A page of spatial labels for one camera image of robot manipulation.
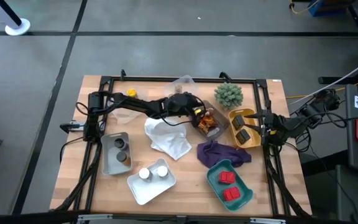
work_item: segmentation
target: teal tray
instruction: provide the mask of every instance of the teal tray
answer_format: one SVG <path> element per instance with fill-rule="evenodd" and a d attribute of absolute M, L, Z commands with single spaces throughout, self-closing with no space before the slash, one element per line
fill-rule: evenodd
<path fill-rule="evenodd" d="M 222 171 L 230 171 L 233 172 L 236 175 L 236 182 L 233 184 L 221 184 L 219 183 L 219 174 Z M 211 167 L 209 171 L 206 174 L 206 178 L 208 179 L 208 182 L 212 189 L 215 191 L 216 195 L 220 199 L 220 201 L 223 203 L 223 205 L 229 210 L 229 211 L 236 211 L 240 209 L 242 206 L 244 206 L 246 203 L 248 203 L 253 196 L 253 191 L 249 189 L 245 183 L 242 181 L 242 179 L 239 177 L 237 172 L 234 170 L 233 166 L 231 165 L 231 161 L 228 159 L 224 159 L 221 162 L 218 162 L 215 164 L 215 166 Z M 223 199 L 223 191 L 230 188 L 230 187 L 237 187 L 240 191 L 241 197 L 238 199 L 235 199 L 230 202 L 226 202 Z"/>

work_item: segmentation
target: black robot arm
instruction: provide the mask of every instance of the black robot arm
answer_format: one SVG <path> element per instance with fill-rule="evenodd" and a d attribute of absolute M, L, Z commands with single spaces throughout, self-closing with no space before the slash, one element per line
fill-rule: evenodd
<path fill-rule="evenodd" d="M 104 108 L 104 101 L 111 105 Z M 125 108 L 146 114 L 149 118 L 159 119 L 170 116 L 190 116 L 193 127 L 197 127 L 204 113 L 195 114 L 194 108 L 204 106 L 204 103 L 191 93 L 177 93 L 169 98 L 144 101 L 122 93 L 97 91 L 88 95 L 88 112 L 84 125 L 84 141 L 95 142 L 100 137 L 99 116 L 110 113 L 117 108 Z"/>
<path fill-rule="evenodd" d="M 329 116 L 330 111 L 339 107 L 339 97 L 333 89 L 323 90 L 313 95 L 309 102 L 296 110 L 294 112 L 296 116 L 292 118 L 267 113 L 266 111 L 246 117 L 263 118 L 264 133 L 261 133 L 262 144 L 282 146 L 288 138 L 295 138 L 303 134 L 308 128 L 314 129 L 317 127 L 325 115 Z"/>

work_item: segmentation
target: red cube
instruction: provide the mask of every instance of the red cube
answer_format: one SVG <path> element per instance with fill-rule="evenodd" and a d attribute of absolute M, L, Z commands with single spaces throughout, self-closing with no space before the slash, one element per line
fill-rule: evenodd
<path fill-rule="evenodd" d="M 219 182 L 223 184 L 233 184 L 236 181 L 236 175 L 233 172 L 222 171 L 219 174 Z"/>
<path fill-rule="evenodd" d="M 241 196 L 240 191 L 237 187 L 231 187 L 223 191 L 223 198 L 225 201 L 229 202 L 231 200 L 237 199 Z"/>

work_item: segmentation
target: concrete floor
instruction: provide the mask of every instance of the concrete floor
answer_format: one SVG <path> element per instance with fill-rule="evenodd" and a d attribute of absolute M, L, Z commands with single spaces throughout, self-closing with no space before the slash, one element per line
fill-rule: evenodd
<path fill-rule="evenodd" d="M 7 3 L 31 21 L 31 31 L 71 32 L 81 0 Z M 88 0 L 79 31 L 358 32 L 349 13 L 295 15 L 287 0 Z M 11 213 L 69 38 L 0 36 L 0 214 Z M 290 96 L 321 88 L 320 76 L 342 76 L 357 66 L 357 37 L 78 36 L 23 212 L 48 210 L 67 138 L 58 126 L 72 117 L 83 75 L 118 75 L 122 68 L 139 76 L 225 71 L 233 78 L 282 79 Z M 312 135 L 318 156 L 346 148 L 345 131 L 333 125 Z"/>

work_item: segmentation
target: wooden tabletop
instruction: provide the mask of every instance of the wooden tabletop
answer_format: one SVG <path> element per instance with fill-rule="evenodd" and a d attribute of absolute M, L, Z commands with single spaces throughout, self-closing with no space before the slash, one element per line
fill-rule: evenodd
<path fill-rule="evenodd" d="M 81 86 L 78 101 L 87 105 L 88 94 L 97 91 L 100 76 L 85 76 Z M 285 100 L 283 85 L 280 80 L 267 80 L 269 97 L 272 101 L 272 111 L 276 114 L 289 116 L 287 102 Z M 165 82 L 114 82 L 113 92 L 125 93 L 129 88 L 141 89 L 148 93 L 148 100 L 163 98 Z M 208 100 L 216 108 L 220 109 L 213 92 L 218 83 L 197 83 L 197 96 L 202 100 Z M 253 87 L 251 84 L 240 84 L 244 95 L 241 108 L 256 110 Z M 227 116 L 227 111 L 220 110 Z M 85 121 L 86 116 L 78 111 L 74 112 L 73 119 Z M 118 124 L 114 115 L 108 117 L 106 133 L 127 132 L 132 148 L 132 161 L 134 168 L 130 173 L 121 175 L 103 175 L 103 158 L 99 165 L 96 185 L 93 194 L 91 211 L 93 213 L 128 213 L 128 214 L 153 214 L 153 215 L 207 215 L 207 216 L 258 216 L 271 217 L 272 208 L 269 199 L 269 188 L 265 172 L 263 153 L 261 147 L 254 147 L 246 151 L 251 154 L 252 162 L 236 168 L 248 188 L 254 191 L 253 199 L 240 210 L 229 212 L 219 201 L 206 180 L 208 168 L 197 160 L 196 147 L 206 140 L 190 124 L 184 124 L 187 129 L 187 140 L 192 145 L 191 151 L 174 161 L 165 153 L 156 151 L 150 147 L 151 140 L 144 133 L 144 123 L 147 119 L 142 114 L 127 124 Z M 67 141 L 78 138 L 82 133 L 70 133 Z M 218 142 L 233 145 L 230 129 L 220 136 Z M 53 193 L 50 208 L 58 207 L 73 187 L 77 184 L 81 165 L 85 153 L 86 143 L 79 141 L 65 148 L 62 164 L 60 166 L 55 191 Z M 305 180 L 298 153 L 289 146 L 284 145 L 280 153 L 285 183 L 295 200 L 302 208 L 311 213 Z M 127 178 L 155 162 L 158 158 L 164 158 L 177 178 L 176 184 L 160 194 L 145 205 L 138 205 L 127 184 Z M 277 186 L 276 195 L 278 210 L 283 214 L 280 191 Z M 81 199 L 81 207 L 85 206 L 86 185 Z"/>

